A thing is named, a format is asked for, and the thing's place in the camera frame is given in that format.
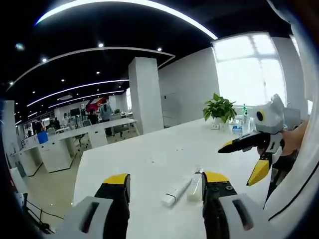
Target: curved light strip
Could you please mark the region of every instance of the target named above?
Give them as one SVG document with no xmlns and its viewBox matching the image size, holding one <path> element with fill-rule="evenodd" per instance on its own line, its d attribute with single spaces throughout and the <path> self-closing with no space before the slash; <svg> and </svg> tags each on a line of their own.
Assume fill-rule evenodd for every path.
<svg viewBox="0 0 319 239">
<path fill-rule="evenodd" d="M 54 96 L 54 95 L 57 95 L 57 94 L 60 94 L 60 93 L 63 93 L 63 92 L 66 92 L 66 91 L 71 91 L 71 90 L 74 90 L 74 89 L 78 89 L 78 88 L 81 88 L 81 87 L 86 87 L 86 86 L 93 86 L 93 85 L 99 85 L 99 84 L 104 84 L 104 83 L 112 83 L 112 82 L 121 82 L 121 81 L 129 81 L 129 80 L 115 80 L 115 81 L 101 81 L 101 82 L 96 82 L 96 83 L 91 83 L 91 84 L 86 84 L 86 85 L 82 85 L 82 86 L 76 86 L 76 87 L 72 87 L 72 88 L 69 88 L 69 89 L 66 89 L 66 90 L 63 90 L 63 91 L 59 91 L 59 92 L 55 92 L 51 95 L 48 95 L 48 96 L 45 96 L 45 97 L 42 97 L 41 99 L 38 99 L 32 103 L 30 103 L 29 105 L 27 105 L 27 107 L 33 105 L 34 103 L 37 103 L 39 101 L 42 101 L 50 96 Z"/>
<path fill-rule="evenodd" d="M 80 99 L 83 99 L 83 98 L 88 98 L 88 97 L 92 97 L 92 96 L 99 96 L 99 95 L 105 95 L 105 94 L 118 93 L 118 92 L 124 92 L 124 91 L 112 91 L 112 92 L 98 93 L 98 94 L 90 95 L 90 96 L 84 96 L 84 97 L 80 97 L 80 98 L 72 99 L 72 100 L 69 100 L 69 101 L 65 101 L 65 102 L 62 102 L 62 103 L 59 103 L 59 104 L 56 104 L 56 105 L 50 106 L 50 107 L 48 107 L 48 108 L 52 108 L 52 107 L 55 107 L 55 106 L 58 106 L 58 105 L 61 105 L 61 104 L 64 104 L 64 103 L 68 103 L 68 102 L 71 102 L 71 101 L 80 100 Z"/>
<path fill-rule="evenodd" d="M 82 50 L 76 50 L 76 51 L 71 51 L 62 55 L 58 55 L 55 57 L 52 57 L 50 59 L 47 59 L 46 62 L 40 62 L 39 64 L 33 66 L 32 68 L 30 68 L 29 70 L 27 70 L 26 72 L 24 72 L 22 75 L 20 75 L 14 82 L 13 84 L 9 85 L 9 87 L 7 88 L 6 91 L 8 91 L 18 80 L 20 80 L 23 76 L 25 76 L 26 74 L 30 73 L 31 71 L 33 71 L 34 69 L 49 63 L 50 61 L 54 61 L 57 60 L 59 58 L 62 57 L 66 57 L 66 56 L 71 56 L 74 54 L 79 54 L 79 53 L 83 53 L 83 52 L 90 52 L 90 51 L 103 51 L 103 50 L 132 50 L 132 51 L 145 51 L 145 52 L 152 52 L 152 53 L 156 53 L 156 54 L 161 54 L 161 55 L 166 55 L 166 56 L 170 56 L 170 58 L 161 63 L 158 68 L 160 68 L 161 66 L 163 66 L 164 64 L 166 64 L 167 62 L 171 61 L 172 59 L 175 58 L 175 55 L 173 54 L 169 54 L 166 52 L 162 52 L 162 51 L 155 51 L 155 50 L 149 50 L 149 49 L 144 49 L 144 48 L 138 48 L 138 47 L 127 47 L 127 46 L 106 46 L 106 47 L 94 47 L 94 48 L 88 48 L 88 49 L 82 49 Z"/>
<path fill-rule="evenodd" d="M 173 8 L 170 8 L 168 6 L 165 6 L 163 4 L 154 2 L 154 1 L 149 1 L 149 0 L 75 0 L 66 4 L 63 4 L 61 6 L 56 7 L 55 9 L 47 12 L 46 14 L 44 14 L 37 22 L 35 25 L 37 25 L 39 22 L 42 22 L 43 20 L 45 20 L 46 18 L 53 16 L 59 12 L 62 12 L 66 9 L 75 7 L 75 6 L 80 6 L 80 5 L 84 5 L 84 4 L 89 4 L 89 3 L 95 3 L 95 2 L 127 2 L 127 3 L 134 3 L 134 4 L 139 4 L 139 5 L 143 5 L 143 6 L 149 6 L 152 8 L 156 8 L 158 10 L 161 11 L 165 11 L 169 14 L 172 14 L 174 16 L 179 17 L 180 19 L 183 19 L 184 21 L 187 21 L 188 23 L 192 24 L 193 26 L 197 27 L 199 30 L 201 30 L 202 32 L 204 32 L 205 34 L 207 34 L 209 37 L 211 37 L 212 39 L 216 40 L 217 36 L 212 33 L 210 30 L 208 30 L 206 27 L 204 27 L 203 25 L 199 24 L 197 21 L 195 21 L 194 19 L 190 18 L 189 16 L 186 16 L 185 14 L 176 11 Z"/>
<path fill-rule="evenodd" d="M 33 113 L 33 114 L 30 114 L 28 117 L 30 117 L 30 116 L 33 116 L 33 115 L 35 115 L 35 114 L 37 114 L 38 112 L 35 112 L 35 113 Z"/>
</svg>

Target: floor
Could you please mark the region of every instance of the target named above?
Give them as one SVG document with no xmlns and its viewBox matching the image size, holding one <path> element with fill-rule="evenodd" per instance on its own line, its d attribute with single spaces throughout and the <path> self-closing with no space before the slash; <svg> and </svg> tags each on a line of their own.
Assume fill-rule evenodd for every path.
<svg viewBox="0 0 319 239">
<path fill-rule="evenodd" d="M 130 129 L 123 132 L 122 137 L 117 133 L 115 136 L 108 136 L 107 139 L 108 143 L 116 143 L 135 136 L 137 136 L 135 131 Z M 34 176 L 23 178 L 29 191 L 28 201 L 50 214 L 64 217 L 73 205 L 74 185 L 83 150 L 90 149 L 87 135 L 81 141 L 84 145 L 77 146 L 80 151 L 75 156 L 70 169 L 48 173 L 44 165 L 41 165 Z M 43 212 L 40 213 L 39 209 L 29 203 L 27 206 L 41 218 L 42 222 L 48 223 L 53 231 L 63 221 Z"/>
</svg>

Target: small bottle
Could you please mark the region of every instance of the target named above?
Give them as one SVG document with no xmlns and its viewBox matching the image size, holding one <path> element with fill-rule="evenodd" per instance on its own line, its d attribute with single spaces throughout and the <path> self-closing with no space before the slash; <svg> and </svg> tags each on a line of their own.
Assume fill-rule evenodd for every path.
<svg viewBox="0 0 319 239">
<path fill-rule="evenodd" d="M 198 170 L 190 183 L 189 189 L 187 191 L 187 200 L 189 202 L 198 202 L 202 200 L 202 182 L 201 182 L 201 176 L 204 172 L 204 169 Z"/>
</svg>

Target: white table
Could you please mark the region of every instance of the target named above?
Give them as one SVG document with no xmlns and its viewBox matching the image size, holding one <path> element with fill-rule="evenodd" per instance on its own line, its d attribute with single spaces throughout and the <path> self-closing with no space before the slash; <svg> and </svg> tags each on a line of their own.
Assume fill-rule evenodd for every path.
<svg viewBox="0 0 319 239">
<path fill-rule="evenodd" d="M 211 130 L 204 119 L 181 124 L 83 153 L 74 189 L 74 204 L 94 196 L 104 179 L 131 174 L 128 239 L 205 239 L 202 202 L 191 204 L 184 196 L 172 208 L 161 199 L 182 176 L 191 176 L 196 165 L 227 176 L 237 193 L 263 207 L 270 174 L 248 187 L 247 180 L 259 159 L 256 149 L 219 154 L 234 138 L 230 132 Z"/>
</svg>

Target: person's arm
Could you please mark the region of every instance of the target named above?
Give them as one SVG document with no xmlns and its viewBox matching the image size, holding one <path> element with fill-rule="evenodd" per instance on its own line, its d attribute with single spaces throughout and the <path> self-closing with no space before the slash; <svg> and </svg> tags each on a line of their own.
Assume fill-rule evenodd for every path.
<svg viewBox="0 0 319 239">
<path fill-rule="evenodd" d="M 292 131 L 282 131 L 283 138 L 285 141 L 285 147 L 281 156 L 290 155 L 293 153 L 293 151 L 300 149 L 306 133 L 307 125 L 308 120 L 304 121 L 298 128 Z M 257 151 L 259 154 L 261 154 L 264 151 L 264 149 L 265 147 L 258 147 Z"/>
</svg>

